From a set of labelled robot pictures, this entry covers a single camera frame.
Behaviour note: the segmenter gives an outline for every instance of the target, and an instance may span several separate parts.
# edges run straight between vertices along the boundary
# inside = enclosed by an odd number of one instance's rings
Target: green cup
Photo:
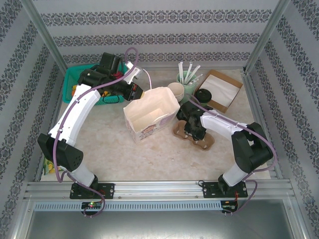
[[[184,79],[185,79],[185,77],[186,77],[186,74],[187,74],[187,71],[183,71],[183,77],[184,77]],[[194,80],[196,78],[196,75],[193,75],[192,76],[192,78],[191,78],[191,80],[189,81],[189,82],[191,82],[192,80]],[[178,75],[177,75],[177,78],[176,78],[176,81],[178,82],[178,83],[181,83],[180,81],[179,81],[180,79],[179,79],[179,73],[178,73]],[[184,85],[184,84],[182,84],[183,86],[184,86],[184,98],[180,101],[180,103],[185,103],[185,102],[187,102],[188,101],[188,99],[189,99],[189,96],[188,95],[186,95],[186,94],[190,94],[190,95],[193,95],[194,94],[194,91],[195,91],[195,89],[196,89],[196,82],[194,82],[193,84],[191,84],[191,85]]]

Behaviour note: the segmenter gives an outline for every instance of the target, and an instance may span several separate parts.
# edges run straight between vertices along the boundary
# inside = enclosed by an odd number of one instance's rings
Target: yellow object
[[[101,95],[101,97],[106,97],[106,96],[108,96],[108,94],[109,94],[109,92],[105,91],[105,92]]]
[[[76,86],[77,86],[77,85],[72,86],[72,93],[71,93],[71,96],[72,96],[72,97],[73,97],[73,96],[74,96],[74,94],[75,94]]]
[[[44,169],[44,175],[47,175],[49,173],[55,173],[53,163],[51,161],[47,160],[46,158],[44,158],[43,169]]]

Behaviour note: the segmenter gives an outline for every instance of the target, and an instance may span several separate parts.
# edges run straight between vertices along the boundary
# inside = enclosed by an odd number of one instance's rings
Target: marble tabletop
[[[198,71],[204,76],[208,71]],[[242,81],[239,70],[221,70]],[[152,86],[167,86],[176,80],[177,71],[149,71]],[[143,74],[136,80],[142,89],[150,85]],[[230,141],[208,130],[215,138],[209,151],[202,151],[190,141],[171,133],[173,123],[163,130],[134,143],[125,126],[123,107],[129,102],[94,106],[87,116],[75,147],[84,153],[84,162],[100,181],[161,181],[161,180],[217,180],[235,162]],[[62,103],[60,115],[67,104]],[[244,123],[254,121],[244,86],[225,113]],[[255,179],[270,179],[269,172],[252,175]],[[42,176],[42,181],[55,181],[55,174]]]

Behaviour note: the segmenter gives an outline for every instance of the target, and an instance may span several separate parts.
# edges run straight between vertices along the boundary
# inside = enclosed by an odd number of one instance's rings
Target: metal frame
[[[56,46],[50,32],[48,31],[46,25],[43,22],[42,17],[40,16],[38,10],[34,6],[32,0],[21,0],[21,4],[23,8],[28,13],[29,17],[31,18],[33,24],[35,25],[36,29],[38,30],[40,36],[42,37],[45,45],[50,50],[55,62],[58,64],[60,71],[65,74],[67,66],[62,57],[58,47]]]
[[[279,0],[276,8],[273,11],[273,14],[270,16],[270,19],[263,30],[263,33],[259,37],[256,46],[254,47],[254,50],[252,51],[251,55],[249,56],[249,59],[247,61],[247,64],[245,66],[245,72],[250,72],[252,68],[255,65],[255,62],[257,61],[259,55],[264,49],[264,46],[266,45],[268,39],[270,38],[270,35],[273,33],[274,29],[276,28],[276,25],[278,21],[280,20],[281,16],[283,15],[284,11],[286,10],[288,4],[290,3],[290,0]]]
[[[294,236],[297,239],[307,239],[309,237],[306,227],[302,220],[298,205],[295,204],[296,197],[289,179],[271,179],[257,180],[258,190],[252,200],[270,200],[280,199],[285,203],[285,208],[289,222],[291,224]],[[114,198],[107,200],[107,204],[151,204],[160,205],[169,203],[174,205],[180,204],[212,204],[216,206],[211,208],[202,206],[196,210],[220,210],[218,207],[220,201],[234,200],[234,198],[216,198],[205,199],[202,188],[198,181],[146,181],[146,182],[112,182],[115,184]],[[38,204],[48,202],[50,207],[41,211],[79,211],[79,207],[65,210],[61,207],[90,200],[71,200],[69,199],[72,182],[29,182],[22,201],[22,207],[18,213],[17,221],[13,229],[12,239],[25,238],[28,228],[31,224],[33,212],[39,211]],[[246,183],[248,194],[251,194],[255,184]],[[123,207],[113,207],[113,211],[126,211]],[[182,209],[183,211],[195,210],[192,207]],[[137,208],[131,211],[154,211],[151,208]],[[173,208],[161,208],[161,211],[177,211]]]
[[[250,105],[251,112],[253,114],[254,120],[255,120],[255,122],[257,122],[258,124],[260,124],[262,126],[262,128],[263,128],[263,130],[265,132],[267,140],[270,140],[270,135],[269,135],[268,130],[267,130],[265,119],[263,117],[260,105],[258,104],[257,95],[256,95],[256,92],[255,92],[255,90],[253,88],[250,76],[248,74],[246,74],[244,71],[241,71],[241,76],[242,76],[242,79],[243,79],[243,84],[244,84],[244,87],[245,87],[245,90],[246,90],[248,102],[249,102],[249,105]],[[283,179],[284,178],[282,173],[281,173],[281,170],[280,170],[280,167],[279,167],[278,164],[275,165],[274,171],[275,171],[276,177],[278,179]]]

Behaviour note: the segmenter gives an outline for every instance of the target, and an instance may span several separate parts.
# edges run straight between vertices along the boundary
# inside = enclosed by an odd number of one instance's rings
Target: cable
[[[135,53],[136,53],[136,58],[135,58],[133,67],[131,68],[131,70],[128,71],[127,75],[129,75],[129,74],[134,70],[134,68],[135,68],[136,65],[137,65],[138,59],[139,59],[139,52],[138,52],[138,50],[137,50],[135,47],[130,47],[129,49],[126,50],[126,52],[125,52],[125,59],[127,59],[127,54],[128,54],[128,52],[129,52],[130,50],[134,50],[134,51],[135,51]],[[53,165],[54,165],[54,169],[55,169],[56,179],[57,179],[57,181],[58,181],[59,183],[62,182],[63,176],[64,176],[65,173],[63,172],[63,173],[62,173],[62,177],[60,178],[59,171],[58,171],[58,166],[57,166],[57,161],[56,161],[56,148],[57,148],[57,144],[58,144],[58,141],[59,141],[59,137],[60,137],[60,135],[61,135],[61,133],[62,133],[62,131],[63,131],[64,123],[65,123],[66,119],[68,118],[70,112],[72,111],[73,107],[74,107],[74,106],[79,102],[79,100],[80,100],[81,98],[83,98],[87,93],[89,93],[89,92],[91,92],[91,91],[94,91],[94,90],[97,90],[97,89],[102,88],[102,87],[106,87],[106,86],[110,86],[110,85],[112,85],[112,84],[116,84],[116,83],[120,82],[121,80],[123,80],[124,77],[125,77],[125,75],[122,76],[122,77],[120,77],[120,78],[118,78],[118,79],[116,79],[116,80],[114,80],[114,81],[112,81],[112,82],[108,82],[108,83],[102,84],[102,85],[100,85],[100,86],[93,87],[93,88],[87,90],[86,92],[82,93],[82,94],[72,103],[72,105],[70,106],[70,108],[69,108],[69,109],[67,110],[67,112],[65,113],[65,116],[63,117],[63,119],[62,119],[62,121],[61,121],[60,127],[59,127],[59,129],[58,129],[58,133],[57,133],[57,135],[56,135],[56,137],[55,137],[54,144],[53,144]],[[102,200],[103,200],[103,205],[105,206],[105,199],[104,199],[104,197],[103,197],[102,194],[100,194],[99,192],[95,191],[94,189],[92,189],[92,188],[90,188],[90,187],[85,186],[84,184],[81,184],[81,183],[79,183],[79,182],[77,182],[77,184],[79,184],[80,186],[82,186],[82,187],[84,187],[84,188],[86,188],[86,189],[88,189],[88,190],[90,190],[90,191],[92,191],[92,192],[98,194],[99,196],[101,196],[101,198],[102,198]],[[100,211],[98,211],[95,215],[100,214],[101,211],[103,211],[104,206],[103,206],[103,208],[102,208]]]
[[[241,129],[243,129],[243,130],[246,130],[246,131],[249,132],[250,134],[253,134],[254,136],[260,138],[260,139],[271,149],[271,151],[272,151],[272,153],[273,153],[273,156],[274,156],[274,162],[272,163],[272,165],[270,165],[270,166],[267,167],[267,168],[256,169],[256,170],[252,171],[252,172],[249,173],[246,177],[243,178],[243,181],[245,181],[246,178],[248,178],[248,177],[249,177],[251,174],[253,174],[254,172],[267,171],[267,170],[273,168],[273,167],[277,164],[278,159],[277,159],[277,154],[276,154],[276,151],[275,151],[274,147],[271,145],[271,143],[269,143],[269,142],[268,142],[264,137],[262,137],[260,134],[254,132],[254,131],[252,131],[252,130],[250,130],[250,129],[244,127],[244,126],[241,126],[240,124],[238,124],[238,122],[235,122],[235,121],[233,121],[233,120],[230,120],[230,119],[228,119],[228,118],[226,118],[226,117],[224,117],[224,116],[222,116],[222,115],[220,115],[220,114],[215,114],[215,113],[213,113],[213,112],[211,112],[211,111],[208,111],[208,110],[205,109],[204,107],[202,107],[202,106],[198,105],[197,103],[195,103],[194,101],[192,101],[190,98],[189,98],[189,101],[190,101],[193,105],[195,105],[195,106],[197,106],[198,108],[200,108],[201,110],[203,110],[203,111],[205,111],[205,112],[211,114],[212,116],[214,116],[214,117],[219,117],[220,119],[222,119],[222,120],[224,120],[224,121],[226,121],[226,122],[228,122],[228,123],[231,123],[231,124],[235,125],[236,127],[239,127],[239,128],[241,128]],[[257,187],[258,187],[257,181],[251,179],[251,180],[246,180],[245,182],[254,182],[254,183],[256,184],[255,189],[254,189],[254,191],[252,192],[252,194],[249,196],[249,198],[247,199],[247,201],[246,201],[237,211],[235,211],[234,213],[240,212],[240,211],[247,205],[247,203],[250,201],[250,199],[254,196],[254,194],[255,194],[255,192],[256,192],[256,190],[257,190]]]
[[[251,200],[251,198],[255,195],[255,192],[257,191],[258,183],[257,183],[256,180],[250,179],[250,180],[246,180],[245,182],[254,182],[255,183],[255,188],[254,188],[253,192],[250,194],[249,198],[246,200],[246,202],[239,209],[237,209],[236,211],[232,212],[232,211],[230,211],[228,209],[224,209],[223,208],[224,211],[229,212],[231,215],[236,214],[236,213],[240,212],[241,210],[243,210],[243,208],[247,206],[248,202]]]
[[[253,172],[251,172],[250,174],[248,174],[245,178],[243,178],[243,180],[245,180],[246,178],[248,178],[251,174],[253,174],[253,173],[255,173],[255,172],[263,172],[263,171],[270,170],[270,169],[272,169],[272,168],[277,164],[278,159],[277,159],[277,154],[276,154],[276,151],[275,151],[274,147],[271,145],[271,143],[268,142],[268,140],[266,140],[266,139],[265,139],[264,137],[262,137],[260,134],[254,132],[254,131],[252,131],[252,130],[250,130],[250,129],[248,129],[248,128],[246,128],[246,127],[240,125],[240,124],[238,124],[238,122],[235,122],[235,121],[233,121],[233,120],[231,120],[231,119],[228,119],[228,118],[226,118],[226,117],[224,117],[224,116],[222,116],[222,115],[220,115],[220,114],[215,114],[215,113],[213,113],[213,112],[211,112],[211,111],[208,111],[207,109],[205,109],[204,107],[202,107],[202,106],[200,106],[199,104],[195,103],[195,102],[192,101],[191,99],[189,99],[189,101],[190,101],[193,105],[195,105],[195,106],[197,106],[198,108],[200,108],[201,110],[203,110],[203,111],[205,111],[205,112],[211,114],[212,116],[218,117],[218,118],[220,118],[220,119],[222,119],[222,120],[224,120],[224,121],[226,121],[226,122],[228,122],[228,123],[233,124],[233,125],[236,126],[236,127],[239,127],[239,128],[241,128],[241,129],[243,129],[243,130],[249,132],[250,134],[253,134],[254,136],[260,138],[260,139],[271,149],[271,151],[272,151],[272,153],[273,153],[273,156],[274,156],[274,162],[272,163],[272,165],[270,165],[270,166],[267,167],[267,168],[261,168],[261,169],[256,169],[256,170],[254,170]]]
[[[75,178],[72,177],[72,175],[71,175],[69,172],[67,172],[66,175],[68,175],[68,177],[69,177],[73,182],[75,182],[76,184],[78,184],[79,186],[81,186],[81,187],[83,187],[83,188],[86,188],[86,189],[90,190],[90,191],[93,192],[93,193],[96,193],[97,195],[99,195],[99,196],[101,197],[101,202],[103,203],[103,206],[101,207],[101,209],[100,209],[96,214],[87,215],[87,214],[85,214],[86,210],[88,209],[88,208],[86,207],[86,208],[84,209],[84,211],[83,211],[84,217],[93,218],[93,217],[96,217],[97,215],[99,215],[100,213],[102,213],[102,211],[103,211],[104,208],[105,208],[105,198],[104,198],[104,196],[103,196],[100,192],[98,192],[98,191],[96,191],[96,190],[94,190],[94,189],[92,189],[92,188],[90,188],[90,187],[87,187],[87,186],[85,186],[84,184],[78,182]]]
[[[238,206],[238,193],[235,191],[235,201],[236,201],[236,206]]]
[[[198,98],[196,98],[195,96],[192,96],[192,97],[193,97],[193,99],[196,100],[196,102],[200,105],[200,102],[199,102]]]
[[[204,182],[203,180],[199,180],[199,181],[197,182],[197,184],[198,184],[199,187],[201,187],[201,188],[204,187],[204,186],[203,186],[204,183],[205,183],[205,182]]]
[[[152,89],[152,82],[151,82],[151,77],[150,77],[149,73],[145,69],[142,69],[142,70],[145,71],[145,73],[148,75],[149,81],[150,81],[150,89]]]

